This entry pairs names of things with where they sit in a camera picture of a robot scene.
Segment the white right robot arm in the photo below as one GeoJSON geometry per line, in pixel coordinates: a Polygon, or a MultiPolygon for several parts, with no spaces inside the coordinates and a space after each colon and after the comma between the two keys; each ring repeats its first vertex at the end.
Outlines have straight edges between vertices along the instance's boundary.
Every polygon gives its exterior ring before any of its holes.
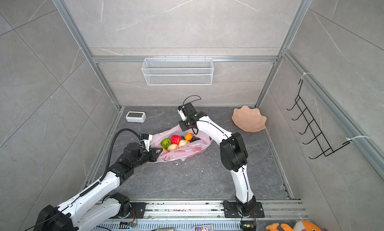
{"type": "Polygon", "coordinates": [[[256,200],[249,182],[248,152],[241,134],[223,129],[207,114],[196,111],[192,103],[179,106],[178,113],[182,119],[179,125],[183,131],[191,129],[194,134],[202,131],[219,145],[222,164],[230,171],[236,189],[235,210],[242,218],[264,218],[264,208],[256,200]]]}

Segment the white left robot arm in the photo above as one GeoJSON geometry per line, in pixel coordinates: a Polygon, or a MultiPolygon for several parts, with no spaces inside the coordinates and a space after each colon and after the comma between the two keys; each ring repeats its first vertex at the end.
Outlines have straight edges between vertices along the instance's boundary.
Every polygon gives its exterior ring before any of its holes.
{"type": "Polygon", "coordinates": [[[157,161],[163,148],[142,148],[139,143],[129,143],[115,163],[89,187],[59,204],[42,209],[33,231],[90,231],[103,221],[134,214],[130,199],[111,192],[134,174],[134,169],[157,161]]]}

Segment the pink printed plastic bag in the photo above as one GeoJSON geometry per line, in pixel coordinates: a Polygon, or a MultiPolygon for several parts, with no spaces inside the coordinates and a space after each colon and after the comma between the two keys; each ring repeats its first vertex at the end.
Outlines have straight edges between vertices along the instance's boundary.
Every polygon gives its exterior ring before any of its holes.
{"type": "Polygon", "coordinates": [[[172,151],[167,151],[164,149],[164,146],[161,146],[161,141],[166,138],[171,138],[173,135],[185,136],[187,134],[193,134],[192,129],[187,131],[182,131],[180,125],[177,125],[169,130],[153,135],[153,139],[150,142],[151,148],[161,148],[162,152],[157,159],[157,163],[171,162],[176,160],[185,161],[185,159],[196,156],[203,153],[212,143],[212,138],[210,138],[206,133],[199,131],[196,135],[199,138],[197,141],[189,142],[184,146],[178,145],[177,149],[172,151]]]}

